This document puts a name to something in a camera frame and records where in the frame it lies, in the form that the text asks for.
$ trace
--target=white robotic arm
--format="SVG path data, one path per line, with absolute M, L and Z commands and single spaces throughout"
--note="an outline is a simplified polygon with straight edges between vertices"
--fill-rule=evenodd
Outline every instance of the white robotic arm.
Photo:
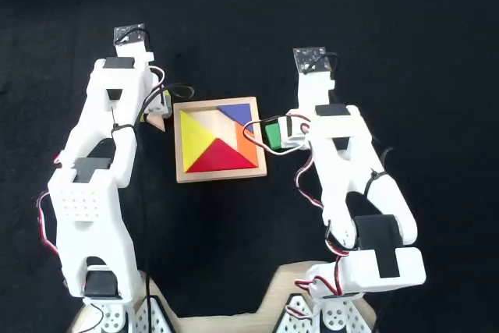
M 143 25 L 115 30 L 118 57 L 95 62 L 80 119 L 55 160 L 61 167 L 48 183 L 69 291 L 88 304 L 101 306 L 105 317 L 112 312 L 112 324 L 107 318 L 101 323 L 109 333 L 121 331 L 126 321 L 127 331 L 135 331 L 133 304 L 143 286 L 118 196 L 118 189 L 129 185 L 132 174 L 137 148 L 132 127 L 151 91 L 162 91 L 148 65 L 154 56 L 146 52 L 143 32 Z M 164 94 L 156 94 L 145 112 L 171 114 Z M 115 143 L 112 160 L 89 158 L 107 138 Z M 98 257 L 104 264 L 87 266 L 89 257 Z
M 328 56 L 337 55 L 325 48 L 296 48 L 294 54 L 299 107 L 278 124 L 281 148 L 301 144 L 310 149 L 322 186 L 326 244 L 337 255 L 336 261 L 311 267 L 296 285 L 313 299 L 313 331 L 324 331 L 320 326 L 325 323 L 317 316 L 323 316 L 325 309 L 341 313 L 349 300 L 365 292 L 420 285 L 426 273 L 420 251 L 407 247 L 416 241 L 416 221 L 373 149 L 359 109 L 339 103 L 334 94 L 334 69 Z M 303 116 L 309 120 L 306 126 Z M 352 217 L 348 192 L 363 194 L 380 214 Z

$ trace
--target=tangram puzzle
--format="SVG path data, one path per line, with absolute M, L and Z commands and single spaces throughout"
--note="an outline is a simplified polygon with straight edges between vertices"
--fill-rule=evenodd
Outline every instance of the tangram puzzle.
M 178 182 L 267 175 L 264 151 L 242 134 L 258 119 L 255 97 L 176 103 L 173 116 Z M 260 124 L 246 131 L 261 142 Z

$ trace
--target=black tabletop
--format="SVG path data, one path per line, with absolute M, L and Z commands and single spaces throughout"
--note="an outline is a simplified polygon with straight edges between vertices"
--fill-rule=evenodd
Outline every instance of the black tabletop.
M 156 64 L 199 100 L 296 106 L 292 48 L 340 56 L 338 96 L 395 150 L 427 281 L 395 293 L 384 331 L 491 331 L 497 227 L 497 0 L 0 0 L 2 331 L 63 331 L 80 306 L 39 240 L 34 202 L 115 26 L 145 23 Z M 148 243 L 136 174 L 120 191 L 143 266 L 180 316 L 254 311 L 280 264 L 329 260 L 320 212 L 294 189 L 305 153 L 258 179 L 175 182 L 173 131 L 142 126 Z M 306 185 L 318 192 L 311 172 Z

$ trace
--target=green block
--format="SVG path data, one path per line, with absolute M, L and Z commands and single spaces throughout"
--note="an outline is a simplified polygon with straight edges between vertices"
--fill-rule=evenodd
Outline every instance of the green block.
M 279 124 L 274 122 L 265 126 L 265 133 L 267 134 L 268 143 L 271 145 L 272 150 L 278 150 L 281 148 L 281 131 L 279 129 Z

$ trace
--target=blue triangle piece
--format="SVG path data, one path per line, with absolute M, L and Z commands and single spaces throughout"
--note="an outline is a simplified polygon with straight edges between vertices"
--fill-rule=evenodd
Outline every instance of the blue triangle piece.
M 219 105 L 218 110 L 242 126 L 251 121 L 251 108 L 248 103 L 242 103 L 240 105 Z M 253 125 L 248 126 L 247 129 L 252 133 Z

